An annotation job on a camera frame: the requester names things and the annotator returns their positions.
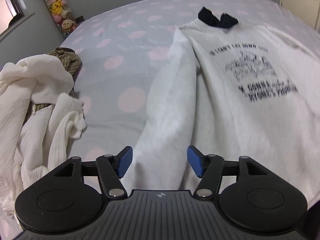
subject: mattress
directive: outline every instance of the mattress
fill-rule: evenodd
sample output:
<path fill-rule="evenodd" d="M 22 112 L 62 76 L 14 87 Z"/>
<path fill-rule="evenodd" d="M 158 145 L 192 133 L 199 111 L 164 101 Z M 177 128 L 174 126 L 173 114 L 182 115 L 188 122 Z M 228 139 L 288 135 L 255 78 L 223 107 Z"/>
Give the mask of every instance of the mattress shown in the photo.
<path fill-rule="evenodd" d="M 320 57 L 315 31 L 270 0 L 144 0 L 102 13 L 61 45 L 74 49 L 83 62 L 74 90 L 84 102 L 88 128 L 69 143 L 70 156 L 91 161 L 136 144 L 146 123 L 149 87 L 166 64 L 174 30 L 195 19 L 203 6 L 218 18 L 228 13 L 283 30 Z M 99 190 L 97 179 L 85 182 Z"/>

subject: blue gripper pad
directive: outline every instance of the blue gripper pad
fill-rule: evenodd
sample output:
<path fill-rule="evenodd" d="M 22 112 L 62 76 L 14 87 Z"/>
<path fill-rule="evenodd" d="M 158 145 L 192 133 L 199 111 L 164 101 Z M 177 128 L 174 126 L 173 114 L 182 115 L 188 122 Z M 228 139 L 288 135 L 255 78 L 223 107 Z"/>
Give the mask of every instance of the blue gripper pad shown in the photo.
<path fill-rule="evenodd" d="M 187 150 L 188 162 L 197 177 L 202 178 L 204 175 L 203 158 L 205 156 L 194 146 L 189 146 Z"/>
<path fill-rule="evenodd" d="M 132 147 L 127 146 L 125 147 L 118 155 L 119 158 L 119 164 L 118 168 L 116 169 L 116 174 L 118 178 L 123 178 L 125 173 L 127 172 L 131 162 L 132 162 Z"/>

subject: metal screw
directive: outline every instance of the metal screw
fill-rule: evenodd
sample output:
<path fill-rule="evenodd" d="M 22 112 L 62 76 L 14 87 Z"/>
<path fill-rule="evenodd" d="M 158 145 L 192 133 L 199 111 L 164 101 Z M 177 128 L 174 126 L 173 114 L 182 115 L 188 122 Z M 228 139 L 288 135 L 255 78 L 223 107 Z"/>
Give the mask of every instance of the metal screw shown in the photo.
<path fill-rule="evenodd" d="M 202 188 L 202 189 L 197 190 L 197 195 L 199 197 L 209 197 L 212 195 L 212 191 L 207 188 Z"/>
<path fill-rule="evenodd" d="M 113 197 L 120 197 L 124 194 L 124 190 L 120 188 L 113 188 L 109 190 L 109 195 Z"/>

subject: plush toy column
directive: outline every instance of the plush toy column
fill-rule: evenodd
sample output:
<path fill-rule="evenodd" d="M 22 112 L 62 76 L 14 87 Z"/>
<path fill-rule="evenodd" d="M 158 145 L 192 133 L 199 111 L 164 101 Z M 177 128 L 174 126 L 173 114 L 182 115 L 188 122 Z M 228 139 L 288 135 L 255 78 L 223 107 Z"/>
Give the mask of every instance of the plush toy column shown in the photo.
<path fill-rule="evenodd" d="M 57 27 L 64 38 L 67 38 L 76 28 L 77 24 L 66 0 L 44 0 Z"/>

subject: brown striped fabric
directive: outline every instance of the brown striped fabric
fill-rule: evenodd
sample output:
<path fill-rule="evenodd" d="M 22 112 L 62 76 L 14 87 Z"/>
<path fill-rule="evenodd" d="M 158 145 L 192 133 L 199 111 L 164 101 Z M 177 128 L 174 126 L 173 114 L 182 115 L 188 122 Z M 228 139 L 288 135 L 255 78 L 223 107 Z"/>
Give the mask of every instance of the brown striped fabric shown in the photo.
<path fill-rule="evenodd" d="M 68 71 L 71 75 L 73 75 L 78 70 L 79 66 L 82 63 L 80 57 L 74 52 L 74 50 L 68 48 L 56 48 L 55 50 L 50 51 L 48 55 L 57 57 L 61 61 L 65 70 Z M 34 104 L 30 101 L 24 124 L 28 121 L 32 114 L 35 114 L 40 109 L 45 108 L 49 105 L 50 104 Z"/>

